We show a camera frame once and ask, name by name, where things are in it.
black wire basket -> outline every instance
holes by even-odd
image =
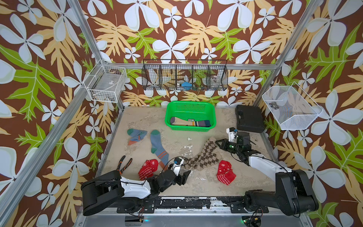
[[[144,90],[203,90],[224,91],[228,85],[226,60],[188,60],[187,63],[162,63],[163,60],[144,59],[142,87]]]

brown argyle sock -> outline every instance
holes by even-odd
[[[219,154],[218,151],[215,151],[217,145],[215,144],[216,139],[214,137],[209,138],[203,147],[203,150],[191,158],[189,163],[186,164],[184,167],[186,169],[196,169],[202,170],[206,167],[213,166],[218,164],[219,161],[222,159],[222,156]]]

sock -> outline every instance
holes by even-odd
[[[161,145],[161,136],[158,130],[153,130],[150,135],[151,139],[151,153],[156,154],[157,157],[161,160],[159,165],[164,168],[165,165],[169,161],[169,154],[165,151],[163,146]]]
[[[202,170],[206,167],[218,164],[222,159],[222,156],[216,149],[216,139],[214,137],[209,138],[202,149],[202,151],[189,159],[188,164],[184,166],[185,169],[197,169]]]
[[[170,119],[171,125],[186,125],[186,126],[199,126],[199,127],[210,127],[211,123],[209,120],[204,121],[185,121],[183,119],[172,117]]]
[[[218,166],[217,178],[220,182],[229,185],[236,175],[233,173],[232,165],[230,162],[222,160]]]
[[[152,177],[158,169],[158,161],[156,159],[146,160],[144,165],[141,167],[139,171],[140,180],[145,180],[146,178]]]
[[[137,129],[129,129],[129,130],[127,130],[127,134],[129,136],[131,136],[131,139],[129,141],[129,145],[131,145],[131,144],[134,144],[134,143],[139,142],[140,140],[142,140],[146,136],[147,131],[137,130]]]

pliers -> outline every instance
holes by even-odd
[[[120,175],[123,173],[123,171],[129,167],[129,165],[131,164],[132,162],[132,158],[130,158],[130,160],[128,161],[128,163],[123,167],[121,168],[121,164],[122,164],[122,161],[125,159],[126,155],[122,156],[122,158],[120,159],[120,162],[118,163],[118,166],[117,166],[117,170],[120,172]]]

black case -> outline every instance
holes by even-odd
[[[238,130],[254,133],[262,133],[265,130],[261,109],[256,106],[237,105],[236,116]]]

